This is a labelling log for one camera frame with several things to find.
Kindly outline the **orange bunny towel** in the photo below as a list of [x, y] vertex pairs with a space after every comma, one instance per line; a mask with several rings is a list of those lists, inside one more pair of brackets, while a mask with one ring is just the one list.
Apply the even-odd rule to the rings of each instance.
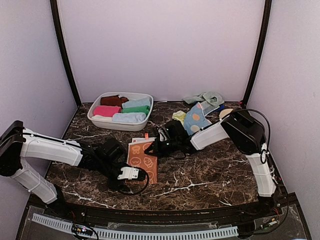
[[145, 154], [145, 150], [154, 142], [155, 137], [149, 137], [148, 133], [144, 137], [134, 137], [128, 144], [127, 164], [145, 170], [149, 176], [149, 184], [158, 183], [158, 158]]

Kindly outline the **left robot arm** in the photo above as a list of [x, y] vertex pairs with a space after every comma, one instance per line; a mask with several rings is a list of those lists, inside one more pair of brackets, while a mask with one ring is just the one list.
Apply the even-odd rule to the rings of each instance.
[[51, 210], [58, 217], [67, 218], [71, 208], [63, 201], [59, 188], [35, 171], [26, 158], [56, 161], [98, 171], [107, 177], [117, 191], [124, 191], [122, 181], [136, 179], [139, 170], [117, 162], [123, 153], [114, 139], [106, 146], [62, 140], [34, 132], [17, 120], [0, 137], [0, 174], [15, 179], [45, 204], [51, 204]]

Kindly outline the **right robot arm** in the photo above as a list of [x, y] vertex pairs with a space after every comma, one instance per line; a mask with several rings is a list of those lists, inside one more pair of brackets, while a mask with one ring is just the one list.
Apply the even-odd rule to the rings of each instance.
[[219, 121], [201, 127], [191, 134], [183, 129], [181, 122], [171, 120], [157, 130], [157, 137], [144, 153], [159, 158], [170, 157], [177, 151], [184, 155], [193, 154], [224, 139], [230, 139], [249, 161], [258, 196], [264, 198], [255, 205], [255, 213], [266, 217], [275, 208], [271, 197], [277, 187], [275, 176], [268, 164], [270, 137], [265, 134], [262, 123], [251, 116], [250, 112], [251, 109], [232, 110]]

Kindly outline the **light blue rolled towel front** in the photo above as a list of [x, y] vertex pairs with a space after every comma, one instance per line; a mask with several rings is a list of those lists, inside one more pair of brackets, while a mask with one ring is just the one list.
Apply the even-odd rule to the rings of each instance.
[[112, 121], [120, 123], [140, 123], [146, 119], [143, 112], [116, 113], [112, 116]]

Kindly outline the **light blue rolled towel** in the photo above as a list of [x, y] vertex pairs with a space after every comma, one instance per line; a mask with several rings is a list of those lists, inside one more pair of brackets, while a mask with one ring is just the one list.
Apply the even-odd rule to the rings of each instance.
[[112, 116], [112, 121], [120, 123], [140, 123], [146, 119], [143, 112], [116, 113]]
[[151, 107], [151, 100], [149, 97], [144, 97], [141, 99], [136, 99], [136, 100], [129, 100], [127, 102], [124, 102], [122, 104], [122, 108], [135, 108], [135, 107], [143, 107], [143, 106], [148, 106]]

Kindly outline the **green rolled towel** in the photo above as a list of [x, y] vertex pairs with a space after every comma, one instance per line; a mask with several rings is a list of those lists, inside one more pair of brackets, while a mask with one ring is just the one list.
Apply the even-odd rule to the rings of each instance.
[[150, 107], [148, 105], [127, 107], [127, 108], [123, 108], [121, 110], [121, 112], [123, 114], [127, 114], [127, 113], [144, 113], [144, 114], [148, 115], [149, 112], [150, 112]]

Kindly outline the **green patterned small towel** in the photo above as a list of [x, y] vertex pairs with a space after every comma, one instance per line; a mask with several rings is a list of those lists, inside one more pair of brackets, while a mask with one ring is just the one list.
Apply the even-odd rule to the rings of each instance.
[[181, 122], [182, 125], [184, 125], [184, 120], [186, 117], [186, 113], [182, 110], [179, 110], [177, 112], [174, 112], [172, 114], [172, 119]]

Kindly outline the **pink rolled towel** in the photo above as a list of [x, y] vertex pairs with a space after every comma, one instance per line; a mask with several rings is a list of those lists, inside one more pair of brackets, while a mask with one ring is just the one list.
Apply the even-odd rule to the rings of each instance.
[[113, 117], [117, 113], [121, 113], [122, 108], [119, 106], [99, 105], [93, 110], [94, 116]]

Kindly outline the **white plastic basin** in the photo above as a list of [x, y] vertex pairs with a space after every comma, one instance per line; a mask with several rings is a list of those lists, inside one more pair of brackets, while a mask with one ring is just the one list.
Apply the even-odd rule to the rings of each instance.
[[[129, 122], [115, 122], [112, 121], [112, 117], [104, 117], [100, 115], [93, 115], [93, 111], [97, 106], [100, 105], [100, 99], [102, 97], [106, 96], [113, 96], [113, 95], [121, 95], [123, 97], [126, 97], [130, 100], [139, 100], [142, 98], [149, 97], [151, 101], [151, 107], [148, 115], [146, 115], [146, 118], [142, 122], [138, 123], [129, 123]], [[148, 119], [151, 115], [152, 109], [154, 105], [154, 98], [149, 94], [144, 93], [132, 93], [132, 92], [106, 92], [100, 95], [95, 102], [91, 105], [88, 113], [87, 118], [97, 127], [104, 128], [104, 129], [110, 129], [110, 130], [118, 130], [118, 131], [132, 131], [132, 132], [138, 132], [145, 128], [147, 125]]]

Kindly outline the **light blue rolled towel back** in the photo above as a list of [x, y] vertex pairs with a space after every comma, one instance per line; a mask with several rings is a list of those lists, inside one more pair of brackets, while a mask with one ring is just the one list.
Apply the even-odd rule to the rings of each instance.
[[143, 106], [148, 106], [151, 107], [151, 100], [149, 97], [144, 97], [141, 99], [136, 99], [136, 100], [129, 100], [127, 102], [124, 102], [122, 104], [122, 108], [135, 108], [135, 107], [143, 107]]

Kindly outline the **blue polka dot towel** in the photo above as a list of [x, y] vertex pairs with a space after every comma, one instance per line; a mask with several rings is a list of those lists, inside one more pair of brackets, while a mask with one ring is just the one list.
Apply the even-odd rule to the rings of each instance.
[[189, 136], [211, 124], [211, 121], [205, 117], [203, 107], [199, 102], [186, 113], [183, 120], [184, 129]]

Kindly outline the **brown rolled towel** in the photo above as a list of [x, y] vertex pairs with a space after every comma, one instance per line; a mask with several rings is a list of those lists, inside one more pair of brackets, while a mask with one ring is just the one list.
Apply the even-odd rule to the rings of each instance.
[[129, 99], [127, 97], [117, 94], [117, 95], [101, 97], [100, 98], [100, 105], [122, 108], [123, 104], [128, 101], [129, 101]]

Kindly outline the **grey green crumpled towel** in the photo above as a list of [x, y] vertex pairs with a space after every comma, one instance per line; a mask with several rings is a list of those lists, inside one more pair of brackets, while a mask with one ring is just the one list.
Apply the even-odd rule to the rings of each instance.
[[205, 116], [212, 112], [216, 112], [220, 105], [224, 105], [225, 103], [223, 97], [219, 93], [212, 91], [203, 92], [200, 95], [184, 97], [182, 100], [189, 105], [200, 103]]

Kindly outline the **dark blue object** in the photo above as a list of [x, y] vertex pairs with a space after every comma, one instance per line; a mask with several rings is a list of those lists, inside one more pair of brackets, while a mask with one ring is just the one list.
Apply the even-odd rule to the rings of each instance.
[[220, 111], [222, 111], [222, 110], [224, 110], [225, 109], [225, 105], [224, 104], [221, 104], [220, 106], [219, 106], [219, 108], [216, 110], [216, 112], [220, 112]]

